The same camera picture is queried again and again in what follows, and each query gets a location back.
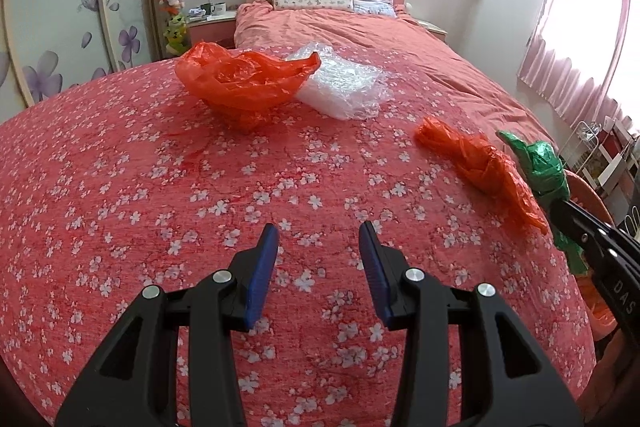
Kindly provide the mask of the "pink bed duvet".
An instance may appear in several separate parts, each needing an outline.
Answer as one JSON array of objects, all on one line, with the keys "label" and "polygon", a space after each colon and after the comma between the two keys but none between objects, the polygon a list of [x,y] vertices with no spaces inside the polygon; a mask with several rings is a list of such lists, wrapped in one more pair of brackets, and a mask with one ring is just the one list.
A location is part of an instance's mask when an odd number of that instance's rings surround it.
[{"label": "pink bed duvet", "polygon": [[398,17],[389,17],[331,9],[277,10],[267,0],[256,0],[236,11],[234,43],[239,48],[299,48],[311,42],[397,53],[451,94],[489,138],[498,130],[508,130],[528,142],[553,141],[528,108],[403,8],[398,9]]}]

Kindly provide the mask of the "green plush toy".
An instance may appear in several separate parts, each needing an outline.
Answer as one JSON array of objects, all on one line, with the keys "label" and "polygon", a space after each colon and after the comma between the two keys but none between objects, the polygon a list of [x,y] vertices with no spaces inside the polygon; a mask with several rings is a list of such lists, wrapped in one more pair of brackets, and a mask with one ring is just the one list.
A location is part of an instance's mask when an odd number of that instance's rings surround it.
[{"label": "green plush toy", "polygon": [[182,14],[172,16],[164,30],[165,50],[171,56],[180,56],[190,49],[188,25]]}]

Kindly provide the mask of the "orange plastic bag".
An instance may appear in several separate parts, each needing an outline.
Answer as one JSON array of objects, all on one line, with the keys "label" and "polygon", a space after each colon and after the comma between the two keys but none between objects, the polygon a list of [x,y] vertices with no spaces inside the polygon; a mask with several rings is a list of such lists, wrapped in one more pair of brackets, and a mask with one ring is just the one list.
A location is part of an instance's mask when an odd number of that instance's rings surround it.
[{"label": "orange plastic bag", "polygon": [[285,61],[257,51],[232,52],[200,42],[179,57],[175,74],[231,126],[243,131],[265,124],[279,106],[291,102],[321,66],[316,52]]}]

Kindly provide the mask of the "wardrobe with purple flowers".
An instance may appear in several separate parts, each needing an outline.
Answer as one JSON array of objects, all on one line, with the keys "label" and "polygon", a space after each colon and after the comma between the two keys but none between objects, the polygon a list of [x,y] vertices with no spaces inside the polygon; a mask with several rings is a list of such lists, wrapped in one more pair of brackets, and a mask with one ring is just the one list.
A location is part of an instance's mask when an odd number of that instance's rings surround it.
[{"label": "wardrobe with purple flowers", "polygon": [[1,0],[1,80],[28,106],[156,57],[150,0]]}]

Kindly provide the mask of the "bedside table right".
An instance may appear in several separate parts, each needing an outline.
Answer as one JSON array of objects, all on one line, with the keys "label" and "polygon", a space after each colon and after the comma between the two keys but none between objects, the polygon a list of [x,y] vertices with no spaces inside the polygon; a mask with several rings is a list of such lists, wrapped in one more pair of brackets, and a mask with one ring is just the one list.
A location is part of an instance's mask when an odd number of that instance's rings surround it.
[{"label": "bedside table right", "polygon": [[442,42],[445,42],[448,36],[448,32],[443,30],[442,28],[427,22],[426,20],[417,20],[416,21],[420,27],[425,29],[429,34],[433,35],[437,39]]}]

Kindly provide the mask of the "pink window curtain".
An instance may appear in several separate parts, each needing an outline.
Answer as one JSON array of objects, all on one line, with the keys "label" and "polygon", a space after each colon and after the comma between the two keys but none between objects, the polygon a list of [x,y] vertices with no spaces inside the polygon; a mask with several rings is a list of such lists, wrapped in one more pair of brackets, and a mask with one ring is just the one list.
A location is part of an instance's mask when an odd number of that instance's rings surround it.
[{"label": "pink window curtain", "polygon": [[544,0],[518,79],[570,126],[639,129],[639,0]]}]

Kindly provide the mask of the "dark green plastic bag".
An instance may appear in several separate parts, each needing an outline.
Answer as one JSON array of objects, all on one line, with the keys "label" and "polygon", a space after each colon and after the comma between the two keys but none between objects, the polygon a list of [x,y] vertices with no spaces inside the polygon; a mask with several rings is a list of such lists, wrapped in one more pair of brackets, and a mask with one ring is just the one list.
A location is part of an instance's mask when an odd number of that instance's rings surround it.
[{"label": "dark green plastic bag", "polygon": [[510,147],[518,160],[518,167],[532,191],[538,206],[550,225],[553,243],[565,255],[568,269],[573,275],[585,275],[588,267],[582,257],[582,247],[569,239],[551,222],[551,204],[556,200],[569,200],[570,188],[561,159],[554,147],[546,141],[527,143],[509,131],[498,131],[498,138]]}]

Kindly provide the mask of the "small orange bag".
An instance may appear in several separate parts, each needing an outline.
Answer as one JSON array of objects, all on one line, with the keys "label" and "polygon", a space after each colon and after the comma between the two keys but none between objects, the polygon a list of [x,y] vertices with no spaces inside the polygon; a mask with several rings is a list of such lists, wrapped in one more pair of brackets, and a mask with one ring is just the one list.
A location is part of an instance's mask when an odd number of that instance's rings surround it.
[{"label": "small orange bag", "polygon": [[549,223],[515,161],[484,134],[466,134],[433,116],[414,132],[417,146],[442,156],[458,176],[489,197],[512,225],[549,232]]}]

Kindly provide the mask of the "red floral table cover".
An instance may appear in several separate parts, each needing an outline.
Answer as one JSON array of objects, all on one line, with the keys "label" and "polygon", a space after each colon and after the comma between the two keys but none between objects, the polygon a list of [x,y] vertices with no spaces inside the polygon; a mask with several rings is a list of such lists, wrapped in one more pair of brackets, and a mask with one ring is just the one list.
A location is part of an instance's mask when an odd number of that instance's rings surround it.
[{"label": "red floral table cover", "polygon": [[253,426],[385,426],[404,337],[376,317],[358,254],[382,241],[444,283],[494,284],[579,395],[596,364],[586,307],[549,235],[506,227],[498,205],[416,147],[436,116],[469,134],[547,138],[536,118],[450,52],[349,49],[385,69],[371,120],[303,104],[236,133],[184,90],[171,62],[93,80],[1,128],[1,355],[47,419],[145,286],[198,283],[280,233],[254,329],[234,340]]}]

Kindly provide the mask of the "white mug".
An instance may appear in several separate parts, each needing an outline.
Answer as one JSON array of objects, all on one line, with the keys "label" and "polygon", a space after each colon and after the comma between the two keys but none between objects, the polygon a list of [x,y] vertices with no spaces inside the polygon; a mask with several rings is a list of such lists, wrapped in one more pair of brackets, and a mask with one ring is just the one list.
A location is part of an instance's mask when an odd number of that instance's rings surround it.
[{"label": "white mug", "polygon": [[224,2],[218,2],[212,5],[212,14],[219,15],[226,12],[227,5]]}]

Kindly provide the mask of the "bubble wrap sheet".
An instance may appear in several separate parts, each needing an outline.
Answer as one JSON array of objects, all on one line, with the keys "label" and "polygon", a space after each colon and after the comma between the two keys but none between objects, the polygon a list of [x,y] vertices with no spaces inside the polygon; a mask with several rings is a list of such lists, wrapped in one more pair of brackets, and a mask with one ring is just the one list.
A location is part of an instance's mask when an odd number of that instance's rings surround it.
[{"label": "bubble wrap sheet", "polygon": [[296,93],[297,101],[337,120],[365,120],[378,116],[381,106],[392,98],[384,69],[341,57],[332,46],[312,42],[285,60],[303,60],[313,53],[321,64]]}]

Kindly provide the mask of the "pink bedside table left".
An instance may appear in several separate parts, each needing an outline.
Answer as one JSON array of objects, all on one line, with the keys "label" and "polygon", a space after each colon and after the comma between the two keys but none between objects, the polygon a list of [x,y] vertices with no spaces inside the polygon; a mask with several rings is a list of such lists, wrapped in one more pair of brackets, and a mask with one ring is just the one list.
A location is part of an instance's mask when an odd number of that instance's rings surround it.
[{"label": "pink bedside table left", "polygon": [[189,38],[192,44],[214,42],[223,48],[234,49],[235,27],[235,11],[209,15],[202,20],[189,20]]}]

